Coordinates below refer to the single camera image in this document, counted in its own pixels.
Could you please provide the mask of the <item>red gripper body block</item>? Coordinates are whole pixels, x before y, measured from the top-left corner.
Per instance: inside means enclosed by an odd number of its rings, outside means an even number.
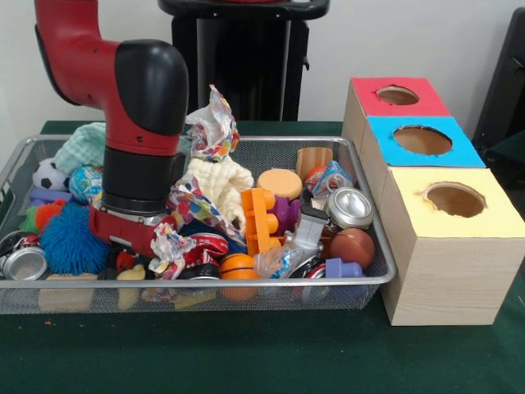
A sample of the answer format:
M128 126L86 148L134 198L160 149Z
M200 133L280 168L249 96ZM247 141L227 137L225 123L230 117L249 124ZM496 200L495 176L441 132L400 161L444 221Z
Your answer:
M89 208L89 229L99 240L109 245L125 246L149 258L155 256L151 248L151 241L156 236L155 229L163 223L176 227L176 220L165 213L140 217Z

